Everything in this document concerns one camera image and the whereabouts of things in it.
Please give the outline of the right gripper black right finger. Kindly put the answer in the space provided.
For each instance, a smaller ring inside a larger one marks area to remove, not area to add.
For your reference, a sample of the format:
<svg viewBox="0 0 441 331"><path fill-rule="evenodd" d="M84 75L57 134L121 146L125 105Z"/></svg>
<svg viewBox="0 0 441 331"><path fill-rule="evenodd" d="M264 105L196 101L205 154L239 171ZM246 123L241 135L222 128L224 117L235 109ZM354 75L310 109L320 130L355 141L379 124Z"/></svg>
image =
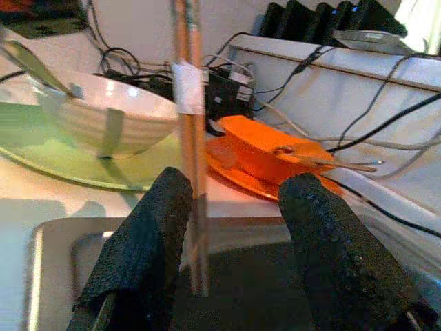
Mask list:
<svg viewBox="0 0 441 331"><path fill-rule="evenodd" d="M317 330L439 330L409 273L317 177L284 180L278 206Z"/></svg>

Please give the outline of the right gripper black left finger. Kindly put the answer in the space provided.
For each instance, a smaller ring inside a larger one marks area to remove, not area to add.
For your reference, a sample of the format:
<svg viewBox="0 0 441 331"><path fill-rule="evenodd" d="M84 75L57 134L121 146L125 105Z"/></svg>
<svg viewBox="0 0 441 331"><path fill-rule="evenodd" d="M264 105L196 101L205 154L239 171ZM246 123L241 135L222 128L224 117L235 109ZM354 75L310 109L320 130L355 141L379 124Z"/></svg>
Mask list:
<svg viewBox="0 0 441 331"><path fill-rule="evenodd" d="M168 330L192 187L167 167L104 243L69 330Z"/></svg>

